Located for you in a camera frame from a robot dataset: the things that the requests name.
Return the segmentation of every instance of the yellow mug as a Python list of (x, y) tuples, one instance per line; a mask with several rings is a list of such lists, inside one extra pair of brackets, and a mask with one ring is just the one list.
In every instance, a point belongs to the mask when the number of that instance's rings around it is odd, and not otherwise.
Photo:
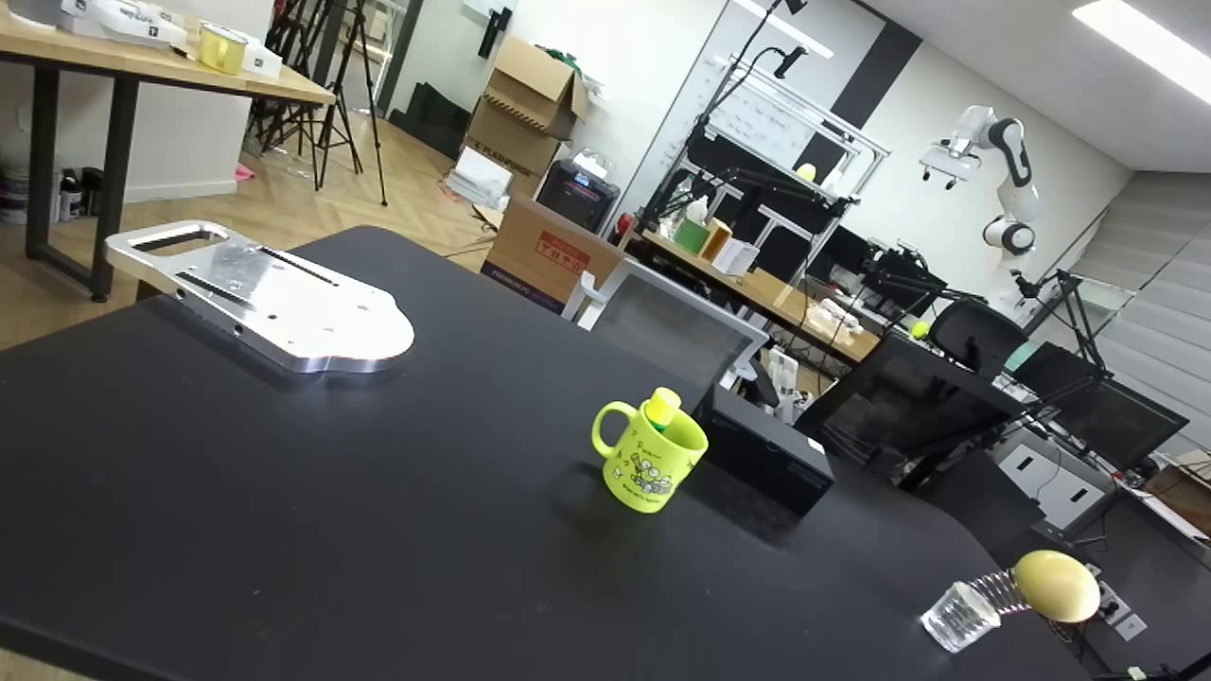
[[(629, 419), (626, 435), (614, 445), (601, 439), (606, 418)], [(606, 459), (606, 488), (614, 493), (614, 500), (639, 516), (658, 516), (676, 500), (679, 483), (693, 472), (693, 467), (708, 455), (708, 435), (693, 418), (679, 414), (665, 428), (655, 428), (626, 400), (610, 400), (595, 418), (592, 439)]]

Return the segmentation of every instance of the table surface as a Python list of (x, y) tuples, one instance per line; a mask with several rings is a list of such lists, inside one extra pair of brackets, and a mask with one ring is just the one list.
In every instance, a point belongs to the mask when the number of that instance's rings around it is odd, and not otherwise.
[(961, 660), (919, 632), (995, 571), (951, 516), (833, 463), (781, 540), (696, 497), (639, 517), (588, 424), (655, 368), (392, 231), (300, 254), (416, 349), (297, 384), (152, 298), (0, 356), (0, 645), (104, 676), (1083, 676), (1038, 617)]
[(681, 266), (696, 267), (701, 276), (708, 276), (713, 283), (734, 291), (737, 298), (754, 302), (760, 315), (776, 319), (781, 324), (805, 332), (810, 342), (833, 349), (838, 356), (862, 362), (875, 349), (877, 349), (877, 332), (862, 328), (862, 332), (838, 332), (826, 324), (814, 324), (814, 305), (822, 305), (818, 298), (810, 298), (805, 291), (790, 289), (789, 279), (754, 267), (744, 276), (726, 276), (718, 271), (708, 259), (684, 254), (665, 238), (644, 235), (655, 249), (679, 259)]
[(0, 57), (250, 97), (283, 97), (316, 107), (332, 102), (326, 88), (302, 80), (293, 69), (282, 69), (282, 80), (221, 77), (171, 48), (36, 32), (13, 18), (9, 0), (0, 0)]

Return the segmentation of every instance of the workbench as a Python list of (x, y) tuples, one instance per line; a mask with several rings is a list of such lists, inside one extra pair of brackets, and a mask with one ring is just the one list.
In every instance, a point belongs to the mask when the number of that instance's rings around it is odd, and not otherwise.
[(818, 324), (814, 322), (814, 305), (822, 305), (822, 298), (790, 289), (789, 279), (781, 279), (781, 276), (773, 276), (765, 267), (732, 276), (732, 271), (718, 271), (708, 259), (684, 254), (681, 245), (676, 245), (676, 242), (665, 242), (658, 235), (644, 235), (629, 249), (639, 260), (655, 260), (655, 259), (676, 260), (681, 271), (693, 271), (713, 291), (725, 291), (726, 298), (765, 315), (770, 322), (776, 322), (776, 324), (790, 328), (794, 338), (826, 349), (828, 356), (838, 356), (848, 368), (862, 362), (881, 342), (870, 328), (840, 332), (838, 324)]
[[(293, 69), (283, 69), (282, 80), (221, 77), (171, 48), (36, 32), (13, 18), (9, 0), (0, 0), (0, 59), (36, 63), (27, 259), (69, 271), (93, 291), (94, 302), (104, 302), (114, 289), (114, 267), (107, 266), (107, 235), (122, 231), (124, 169), (138, 127), (142, 85), (302, 107), (332, 102), (326, 88), (302, 80)], [(98, 197), (98, 235), (88, 266), (79, 266), (49, 242), (62, 72), (93, 72), (114, 80), (107, 186)]]

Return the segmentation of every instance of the wooden floor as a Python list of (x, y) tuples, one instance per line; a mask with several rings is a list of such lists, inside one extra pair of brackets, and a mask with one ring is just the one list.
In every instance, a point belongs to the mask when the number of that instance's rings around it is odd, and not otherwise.
[[(293, 249), (356, 222), (392, 227), (465, 267), (483, 267), (491, 231), (472, 207), (445, 191), (452, 159), (416, 143), (398, 127), (382, 127), (392, 207), (378, 203), (377, 168), (351, 173), (350, 151), (332, 151), (331, 186), (311, 193), (308, 159), (250, 154), (259, 169), (234, 197), (161, 202), (124, 207), (124, 227), (166, 221), (216, 221), (264, 245)], [(93, 245), (93, 222), (55, 227), (55, 242), (69, 254)], [(114, 315), (132, 302), (132, 279), (119, 276), (110, 302), (88, 302), (88, 291), (62, 271), (25, 259), (25, 227), (0, 227), (0, 353), (45, 332)], [(0, 681), (78, 681), (78, 672), (6, 655)]]

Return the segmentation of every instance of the cardboard box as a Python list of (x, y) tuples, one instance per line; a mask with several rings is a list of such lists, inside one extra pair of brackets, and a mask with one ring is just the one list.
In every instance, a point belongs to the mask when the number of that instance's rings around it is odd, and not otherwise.
[(1146, 493), (1188, 517), (1198, 529), (1211, 535), (1211, 493), (1178, 469), (1161, 469)]
[(578, 271), (595, 271), (601, 283), (621, 259), (600, 235), (537, 202), (517, 197), (483, 271), (561, 315)]
[(578, 77), (518, 37), (505, 37), (484, 97), (554, 136), (570, 136), (576, 117), (592, 114)]
[(544, 173), (561, 151), (561, 136), (523, 124), (489, 97), (470, 122), (465, 143), (533, 173)]
[(508, 197), (533, 197), (533, 193), (537, 193), (544, 169), (528, 169), (528, 168), (518, 168), (518, 164), (512, 164), (512, 159), (505, 159), (505, 154), (491, 154), (489, 148), (483, 148), (483, 143), (472, 143), (472, 141), (465, 141), (465, 148), (472, 148), (472, 151), (483, 151), (483, 154), (489, 154), (491, 164), (501, 164), (501, 168), (512, 169)]

